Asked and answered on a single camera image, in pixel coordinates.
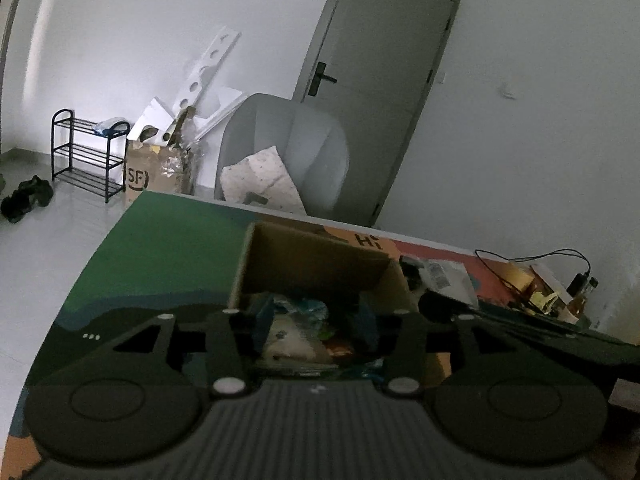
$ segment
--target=black metal shoe rack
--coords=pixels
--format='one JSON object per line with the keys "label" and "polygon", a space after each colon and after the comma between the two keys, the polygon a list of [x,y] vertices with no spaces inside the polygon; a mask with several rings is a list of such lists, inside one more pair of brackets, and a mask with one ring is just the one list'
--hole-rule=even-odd
{"label": "black metal shoe rack", "polygon": [[[104,197],[104,201],[109,203],[109,200],[114,195],[121,191],[124,191],[124,174],[125,174],[125,159],[121,156],[116,156],[111,153],[111,141],[122,136],[129,134],[131,126],[129,123],[118,123],[114,127],[114,131],[109,136],[99,136],[94,132],[94,126],[97,123],[91,121],[85,121],[83,119],[76,118],[76,114],[73,110],[64,108],[58,111],[51,120],[51,180],[56,179],[62,182],[68,182],[73,186],[80,187],[92,193],[98,194]],[[126,124],[126,128],[116,130],[116,126],[123,127]],[[55,133],[56,128],[64,128],[68,130],[68,141],[65,144],[59,146],[55,145]],[[103,139],[106,142],[106,151],[97,150],[96,148],[90,148],[89,146],[83,146],[76,142],[76,134],[85,134]],[[63,170],[56,171],[55,156],[63,155],[67,158],[67,167]],[[104,170],[104,176],[90,173],[88,171],[80,170],[74,167],[74,162],[82,162],[83,164],[89,164],[96,168]],[[122,182],[118,184],[114,180],[111,180],[109,173],[111,170],[122,166]]]}

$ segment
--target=gray armchair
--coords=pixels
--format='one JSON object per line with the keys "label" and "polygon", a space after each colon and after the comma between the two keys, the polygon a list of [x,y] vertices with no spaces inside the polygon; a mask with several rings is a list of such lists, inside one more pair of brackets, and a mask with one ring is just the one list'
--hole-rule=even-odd
{"label": "gray armchair", "polygon": [[252,95],[228,122],[220,145],[215,198],[224,200],[223,168],[271,146],[276,146],[306,212],[332,218],[349,169],[344,131],[331,115],[272,95]]}

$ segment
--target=door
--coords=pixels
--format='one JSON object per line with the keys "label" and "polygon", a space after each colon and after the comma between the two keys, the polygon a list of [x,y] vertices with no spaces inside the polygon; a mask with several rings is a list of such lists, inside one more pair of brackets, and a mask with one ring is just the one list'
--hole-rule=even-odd
{"label": "door", "polygon": [[311,70],[301,77],[303,101],[340,121],[350,149],[335,219],[374,221],[424,107],[457,2],[337,0],[328,28],[316,31],[324,41],[316,62],[305,63]]}

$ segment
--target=cable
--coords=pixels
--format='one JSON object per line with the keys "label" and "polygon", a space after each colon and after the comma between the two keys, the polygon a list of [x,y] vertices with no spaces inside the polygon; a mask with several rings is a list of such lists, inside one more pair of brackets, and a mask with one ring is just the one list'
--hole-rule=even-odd
{"label": "cable", "polygon": [[501,254],[494,253],[494,252],[491,252],[491,251],[485,251],[485,250],[482,250],[482,249],[476,249],[474,252],[476,254],[476,257],[482,262],[482,264],[487,269],[489,269],[494,274],[494,276],[496,276],[513,294],[515,294],[523,304],[525,304],[531,310],[533,310],[535,312],[538,312],[540,314],[544,314],[544,312],[542,312],[538,307],[536,307],[527,298],[525,298],[524,295],[518,290],[518,288],[515,285],[513,285],[513,283],[509,282],[508,280],[505,280],[497,272],[495,272],[489,266],[489,264],[484,260],[484,258],[482,258],[480,256],[479,253],[490,254],[491,256],[496,256],[497,258],[505,260],[506,262],[514,262],[514,263],[533,262],[535,260],[540,260],[542,258],[546,258],[547,256],[572,256],[574,258],[580,258],[581,260],[584,260],[587,263],[588,268],[587,268],[587,272],[585,273],[585,277],[588,277],[590,275],[590,273],[591,273],[591,262],[589,261],[589,259],[584,254],[582,254],[577,249],[571,249],[571,248],[557,249],[555,251],[551,251],[551,252],[545,253],[545,254],[539,254],[537,256],[523,256],[523,257],[520,257],[520,258],[505,258]]}
{"label": "cable", "polygon": [[503,260],[507,260],[509,262],[532,262],[534,260],[540,260],[541,258],[546,258],[547,256],[572,256],[574,258],[580,258],[581,260],[584,260],[587,263],[588,268],[587,268],[587,272],[585,273],[585,276],[588,277],[591,274],[591,262],[584,254],[582,254],[577,249],[558,249],[555,251],[551,251],[550,253],[539,254],[538,256],[524,256],[523,258],[504,258],[503,256],[500,256],[500,254],[494,254],[494,256],[498,256],[499,258],[502,258]]}
{"label": "cable", "polygon": [[535,313],[537,314],[543,314],[544,312],[542,312],[538,307],[536,307],[533,303],[531,303],[527,298],[524,297],[524,295],[518,290],[518,288],[513,285],[513,283],[509,282],[508,280],[505,280],[502,276],[500,276],[500,274],[498,274],[497,272],[495,272],[495,270],[493,270],[489,264],[484,260],[484,258],[482,256],[480,256],[479,253],[485,253],[485,254],[491,254],[493,256],[497,256],[498,258],[502,258],[503,260],[508,262],[508,259],[500,256],[500,254],[497,253],[492,253],[491,251],[484,251],[482,249],[476,249],[475,251],[476,257],[478,258],[478,260],[480,260],[482,262],[482,264],[491,271],[491,273],[498,278],[503,284],[504,286],[506,286],[512,294],[516,295],[520,302],[525,304],[527,306],[527,308],[533,310]]}

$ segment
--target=shoe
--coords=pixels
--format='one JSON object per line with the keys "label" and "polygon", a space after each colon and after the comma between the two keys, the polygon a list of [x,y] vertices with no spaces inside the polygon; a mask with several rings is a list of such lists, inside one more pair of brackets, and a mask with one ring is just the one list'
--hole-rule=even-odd
{"label": "shoe", "polygon": [[38,204],[46,207],[53,198],[53,188],[47,180],[37,175],[31,180],[20,183],[11,196],[5,197],[0,203],[0,213],[12,224],[17,224],[24,216]]}
{"label": "shoe", "polygon": [[39,176],[34,175],[31,180],[26,180],[20,183],[18,190],[26,192],[31,199],[31,205],[33,200],[38,203],[40,207],[46,207],[53,198],[53,188],[48,180],[42,180]]}

